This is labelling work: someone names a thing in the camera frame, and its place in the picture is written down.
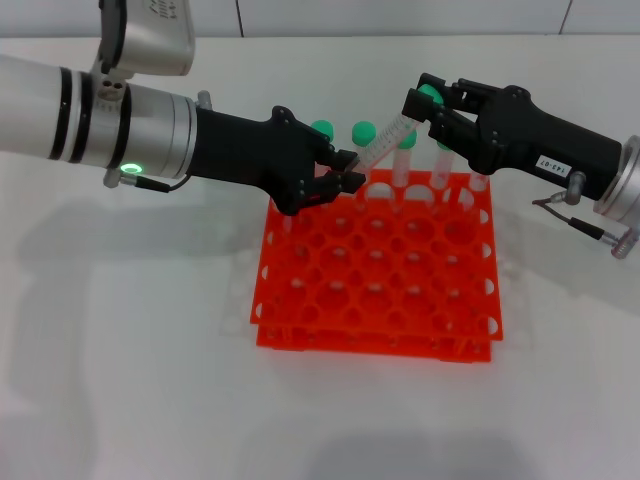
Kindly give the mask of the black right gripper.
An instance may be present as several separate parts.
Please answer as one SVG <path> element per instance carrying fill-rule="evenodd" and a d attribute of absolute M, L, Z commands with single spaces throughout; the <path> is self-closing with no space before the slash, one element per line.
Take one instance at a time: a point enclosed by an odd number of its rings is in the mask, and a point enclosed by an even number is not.
<path fill-rule="evenodd" d="M 417 121 L 433 117 L 428 135 L 479 173 L 516 169 L 567 188 L 570 175 L 580 172 L 582 195 L 599 198 L 618 172 L 620 142 L 544 112 L 522 87 L 463 78 L 447 85 L 428 73 L 418 81 L 418 87 L 424 85 L 437 95 L 410 89 L 402 114 Z M 439 108 L 448 109 L 433 116 Z M 456 111 L 476 114 L 475 124 Z"/>

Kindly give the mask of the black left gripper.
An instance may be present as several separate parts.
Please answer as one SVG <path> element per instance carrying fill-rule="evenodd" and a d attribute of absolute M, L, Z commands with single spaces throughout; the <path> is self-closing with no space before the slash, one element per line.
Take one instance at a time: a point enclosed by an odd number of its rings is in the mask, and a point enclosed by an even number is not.
<path fill-rule="evenodd" d="M 192 175 L 256 187 L 285 215 L 332 203 L 365 184 L 364 174 L 345 172 L 357 159 L 356 152 L 336 150 L 327 136 L 285 107 L 274 107 L 266 121 L 204 108 L 196 113 Z"/>

